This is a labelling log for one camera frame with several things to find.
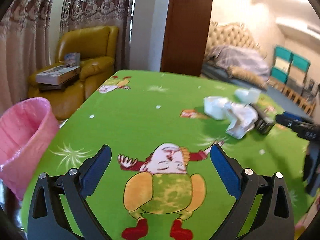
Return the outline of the pink lined trash bin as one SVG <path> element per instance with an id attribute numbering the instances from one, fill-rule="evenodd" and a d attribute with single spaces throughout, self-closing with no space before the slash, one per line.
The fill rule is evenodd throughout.
<path id="1" fill-rule="evenodd" d="M 59 130 L 45 98 L 21 101 L 1 116 L 1 180 L 22 200 L 42 155 Z"/>

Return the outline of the black barcode box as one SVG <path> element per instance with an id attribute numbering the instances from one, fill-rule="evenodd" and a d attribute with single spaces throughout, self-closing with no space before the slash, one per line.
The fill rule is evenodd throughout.
<path id="1" fill-rule="evenodd" d="M 249 104 L 253 109 L 257 112 L 258 119 L 254 123 L 255 128 L 261 135 L 267 135 L 271 129 L 274 127 L 276 122 L 274 119 L 271 119 L 267 116 L 267 114 L 256 104 L 250 103 Z"/>

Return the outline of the stacked teal storage bins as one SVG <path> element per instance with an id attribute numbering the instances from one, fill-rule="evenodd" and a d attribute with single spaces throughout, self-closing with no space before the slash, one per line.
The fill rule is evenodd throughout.
<path id="1" fill-rule="evenodd" d="M 311 63 L 309 60 L 281 46 L 275 46 L 271 77 L 281 83 L 305 85 Z"/>

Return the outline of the white foam block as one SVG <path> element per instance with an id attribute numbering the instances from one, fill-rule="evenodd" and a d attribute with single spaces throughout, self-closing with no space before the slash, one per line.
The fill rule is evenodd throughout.
<path id="1" fill-rule="evenodd" d="M 244 104 L 257 103 L 260 97 L 261 90 L 256 88 L 244 89 L 239 88 L 234 92 L 234 95 Z"/>

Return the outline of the crumpled white tissue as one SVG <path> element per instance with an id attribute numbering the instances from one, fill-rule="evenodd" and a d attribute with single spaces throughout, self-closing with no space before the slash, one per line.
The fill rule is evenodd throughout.
<path id="1" fill-rule="evenodd" d="M 231 102 L 228 98 L 208 96 L 203 100 L 204 113 L 215 120 L 228 120 L 226 133 L 235 139 L 242 139 L 255 127 L 257 111 L 250 105 Z"/>

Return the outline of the striped gold bolster pillow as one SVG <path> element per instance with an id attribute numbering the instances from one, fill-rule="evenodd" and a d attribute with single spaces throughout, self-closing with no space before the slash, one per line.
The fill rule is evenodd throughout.
<path id="1" fill-rule="evenodd" d="M 267 83 L 263 80 L 262 77 L 254 74 L 249 70 L 245 70 L 239 66 L 229 66 L 226 69 L 226 73 L 230 79 L 238 79 L 255 85 L 256 87 L 267 90 Z"/>

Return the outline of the purple striped pillow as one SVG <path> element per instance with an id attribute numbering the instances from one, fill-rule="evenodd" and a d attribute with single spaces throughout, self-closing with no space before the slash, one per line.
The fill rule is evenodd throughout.
<path id="1" fill-rule="evenodd" d="M 230 66 L 249 70 L 253 74 L 267 81 L 270 76 L 270 67 L 257 50 L 235 47 L 231 45 L 218 45 L 204 59 L 211 66 L 226 70 Z"/>

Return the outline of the beige tufted headboard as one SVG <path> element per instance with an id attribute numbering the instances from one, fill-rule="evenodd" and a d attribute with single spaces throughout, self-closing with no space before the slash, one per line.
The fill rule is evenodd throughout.
<path id="1" fill-rule="evenodd" d="M 254 40 L 252 33 L 243 23 L 219 24 L 218 22 L 211 21 L 204 57 L 207 57 L 212 48 L 218 45 L 254 49 L 263 59 L 267 57 L 267 52 Z"/>

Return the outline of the green cartoon tablecloth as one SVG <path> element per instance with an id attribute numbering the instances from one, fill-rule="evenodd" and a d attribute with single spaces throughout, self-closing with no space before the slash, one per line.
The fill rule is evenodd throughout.
<path id="1" fill-rule="evenodd" d="M 112 239 L 209 239 L 235 202 L 210 161 L 215 142 L 258 174 L 281 172 L 300 220 L 313 201 L 302 182 L 307 141 L 279 125 L 229 136 L 227 120 L 204 116 L 203 100 L 234 101 L 234 92 L 191 76 L 117 72 L 52 140 L 24 195 L 23 222 L 39 174 L 65 174 L 108 145 L 111 162 L 87 202 Z"/>

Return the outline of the dark brown wooden door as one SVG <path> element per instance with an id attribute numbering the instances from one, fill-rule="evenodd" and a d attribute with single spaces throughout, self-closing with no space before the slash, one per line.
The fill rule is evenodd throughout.
<path id="1" fill-rule="evenodd" d="M 213 0 L 169 0 L 161 71 L 199 76 Z"/>

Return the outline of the small blue box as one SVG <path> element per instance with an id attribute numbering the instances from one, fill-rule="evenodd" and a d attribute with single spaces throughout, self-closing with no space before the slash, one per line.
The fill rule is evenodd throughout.
<path id="1" fill-rule="evenodd" d="M 80 53 L 68 53 L 64 56 L 66 66 L 80 66 Z"/>

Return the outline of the lace patterned curtain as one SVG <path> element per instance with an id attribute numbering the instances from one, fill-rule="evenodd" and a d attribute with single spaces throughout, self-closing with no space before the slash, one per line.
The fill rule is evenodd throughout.
<path id="1" fill-rule="evenodd" d="M 53 63 L 68 31 L 115 25 L 115 69 L 127 68 L 131 12 L 132 0 L 14 0 L 1 19 L 1 111 L 27 97 L 27 77 Z"/>

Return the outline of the wooden crib rail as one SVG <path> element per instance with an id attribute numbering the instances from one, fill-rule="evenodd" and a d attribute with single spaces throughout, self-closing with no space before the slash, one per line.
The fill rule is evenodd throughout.
<path id="1" fill-rule="evenodd" d="M 268 86 L 275 90 L 277 90 L 281 95 L 282 98 L 287 98 L 291 103 L 301 109 L 307 116 L 313 117 L 313 114 L 316 109 L 316 99 L 315 97 L 305 97 L 300 95 L 294 89 L 288 87 L 284 83 L 270 77 L 267 81 Z"/>

